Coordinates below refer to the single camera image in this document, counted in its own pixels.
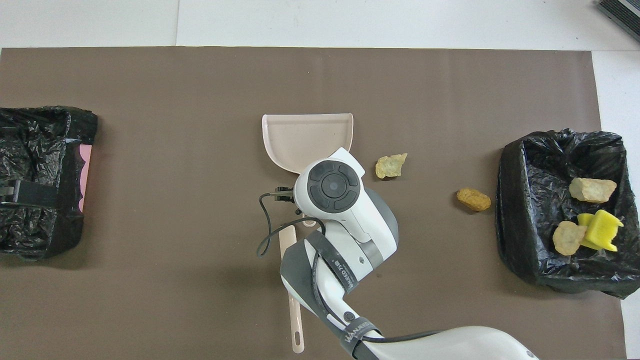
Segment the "circular button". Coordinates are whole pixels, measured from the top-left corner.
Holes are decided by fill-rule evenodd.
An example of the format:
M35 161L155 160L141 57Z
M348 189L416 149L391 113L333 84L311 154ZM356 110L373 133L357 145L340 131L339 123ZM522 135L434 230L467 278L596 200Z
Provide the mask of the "circular button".
M343 317L348 322L352 322L353 320L356 320L356 316L351 311L346 311Z
M341 197L347 190L347 181L338 174L327 175L322 180L322 191L331 198Z

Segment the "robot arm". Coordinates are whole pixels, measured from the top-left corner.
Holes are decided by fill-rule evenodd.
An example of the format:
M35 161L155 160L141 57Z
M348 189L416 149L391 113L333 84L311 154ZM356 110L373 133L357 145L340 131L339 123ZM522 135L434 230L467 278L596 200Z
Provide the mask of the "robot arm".
M362 186L364 169L340 148L310 164L294 185L307 215L324 220L289 247L280 267L287 291L338 337L355 359L537 359L510 335L487 327L384 338L343 300L397 249L397 221L385 202Z

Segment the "pink object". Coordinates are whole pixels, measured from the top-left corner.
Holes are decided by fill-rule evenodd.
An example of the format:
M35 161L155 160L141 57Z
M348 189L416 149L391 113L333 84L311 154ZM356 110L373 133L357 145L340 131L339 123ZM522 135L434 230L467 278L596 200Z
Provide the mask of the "pink object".
M81 144L80 156L84 160L84 166L80 172L80 193L82 194L82 199L78 202L78 207L80 211L82 211L84 207L84 191L86 190L86 176L89 173L89 160L91 160L91 145Z
M296 228L291 225L285 227L280 234L280 259L285 250L296 243ZM289 294L289 319L291 321L291 345L293 352L300 354L305 350L305 339L302 335L302 316L300 315L300 303Z
M352 139L350 113L262 117L262 140L267 154L276 165L296 174L340 147L349 151Z

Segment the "black strap buckle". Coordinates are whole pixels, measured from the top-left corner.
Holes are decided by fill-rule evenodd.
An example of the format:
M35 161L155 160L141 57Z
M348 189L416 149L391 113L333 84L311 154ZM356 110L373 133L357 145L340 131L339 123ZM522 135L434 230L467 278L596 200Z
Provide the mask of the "black strap buckle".
M0 206L55 208L56 188L27 180L7 180L0 184Z

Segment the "black trash bag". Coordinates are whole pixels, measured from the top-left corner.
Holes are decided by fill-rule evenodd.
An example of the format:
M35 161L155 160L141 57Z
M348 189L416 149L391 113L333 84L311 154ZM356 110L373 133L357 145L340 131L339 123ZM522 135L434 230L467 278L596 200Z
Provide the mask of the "black trash bag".
M78 244L84 218L78 206L84 166L79 146L93 144L96 129L97 117L77 108L0 108L0 188L13 192L7 186L18 180L23 190L29 185L52 194L39 199L40 191L21 190L23 198L35 200L28 206L7 205L2 197L0 254L35 261Z
M618 184L608 202L574 199L574 177ZM521 279L565 293L598 290L624 299L640 288L640 230L622 137L595 131L531 133L505 146L500 158L496 232L502 261ZM604 209L619 218L617 252L580 246L556 252L552 236L561 221Z

